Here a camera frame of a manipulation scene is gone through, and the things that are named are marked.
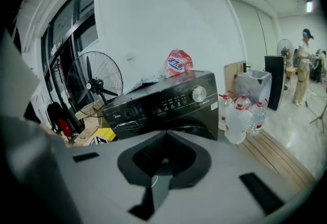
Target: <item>fan blade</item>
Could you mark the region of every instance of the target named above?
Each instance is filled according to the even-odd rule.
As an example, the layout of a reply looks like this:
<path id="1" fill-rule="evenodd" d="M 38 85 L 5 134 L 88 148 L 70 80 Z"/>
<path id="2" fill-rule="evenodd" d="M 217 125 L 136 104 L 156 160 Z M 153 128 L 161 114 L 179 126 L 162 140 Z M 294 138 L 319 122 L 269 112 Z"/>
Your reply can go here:
<path id="1" fill-rule="evenodd" d="M 78 98 L 77 104 L 80 104 L 80 102 L 85 98 L 86 94 L 88 93 L 88 89 L 85 89 L 82 92 L 82 95 Z"/>
<path id="2" fill-rule="evenodd" d="M 104 88 L 102 88 L 102 87 L 96 87 L 96 88 L 98 89 L 98 91 L 103 92 L 103 93 L 105 93 L 105 94 L 112 95 L 112 96 L 118 96 L 117 93 L 112 92 L 112 91 L 109 91 L 109 90 L 104 89 Z"/>
<path id="3" fill-rule="evenodd" d="M 88 56 L 86 57 L 86 69 L 87 69 L 88 79 L 91 80 L 92 79 L 92 69 L 91 69 L 91 64 L 90 64 L 90 60 L 88 59 Z"/>

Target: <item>black speaker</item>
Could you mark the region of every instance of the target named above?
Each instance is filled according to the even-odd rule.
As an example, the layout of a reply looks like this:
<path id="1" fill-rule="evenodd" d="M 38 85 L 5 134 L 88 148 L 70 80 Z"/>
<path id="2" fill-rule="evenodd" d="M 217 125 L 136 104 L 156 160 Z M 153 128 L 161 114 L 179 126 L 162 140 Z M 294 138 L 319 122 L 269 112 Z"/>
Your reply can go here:
<path id="1" fill-rule="evenodd" d="M 268 107 L 277 110 L 285 85 L 285 59 L 283 56 L 265 56 L 265 71 L 271 73 L 271 91 Z"/>

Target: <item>dark cap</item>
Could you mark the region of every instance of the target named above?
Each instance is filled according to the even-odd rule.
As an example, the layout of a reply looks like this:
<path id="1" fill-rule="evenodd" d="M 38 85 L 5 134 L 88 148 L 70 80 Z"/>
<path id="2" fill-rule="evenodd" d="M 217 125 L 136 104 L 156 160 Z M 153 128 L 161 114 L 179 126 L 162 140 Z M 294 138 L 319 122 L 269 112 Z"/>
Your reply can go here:
<path id="1" fill-rule="evenodd" d="M 306 34 L 308 35 L 308 38 L 314 39 L 313 36 L 311 35 L 311 32 L 309 29 L 304 29 L 303 32 L 306 32 Z"/>

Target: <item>wooden platform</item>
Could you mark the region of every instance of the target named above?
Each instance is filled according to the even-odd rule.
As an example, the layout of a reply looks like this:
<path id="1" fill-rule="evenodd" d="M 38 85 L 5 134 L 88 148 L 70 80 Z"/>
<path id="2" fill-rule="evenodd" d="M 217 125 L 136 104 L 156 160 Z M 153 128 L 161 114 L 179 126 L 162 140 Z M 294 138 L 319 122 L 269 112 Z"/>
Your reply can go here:
<path id="1" fill-rule="evenodd" d="M 245 154 L 282 175 L 298 191 L 315 183 L 312 174 L 264 130 L 261 130 L 256 137 L 247 136 L 243 143 L 236 146 Z"/>

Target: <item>tripod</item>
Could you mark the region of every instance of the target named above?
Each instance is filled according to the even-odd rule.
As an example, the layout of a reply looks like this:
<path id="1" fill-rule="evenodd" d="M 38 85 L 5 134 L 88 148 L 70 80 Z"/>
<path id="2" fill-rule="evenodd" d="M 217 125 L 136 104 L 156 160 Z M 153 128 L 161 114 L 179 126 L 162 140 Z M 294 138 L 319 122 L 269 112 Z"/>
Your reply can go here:
<path id="1" fill-rule="evenodd" d="M 311 124 L 311 123 L 315 122 L 316 120 L 321 120 L 321 123 L 322 123 L 322 133 L 325 132 L 324 131 L 324 128 L 326 127 L 325 124 L 323 123 L 323 114 L 325 113 L 326 109 L 327 109 L 327 103 L 326 103 L 326 106 L 323 109 L 323 112 L 321 113 L 321 115 L 319 117 L 317 117 L 316 119 L 314 119 L 313 121 L 310 122 L 310 124 Z"/>

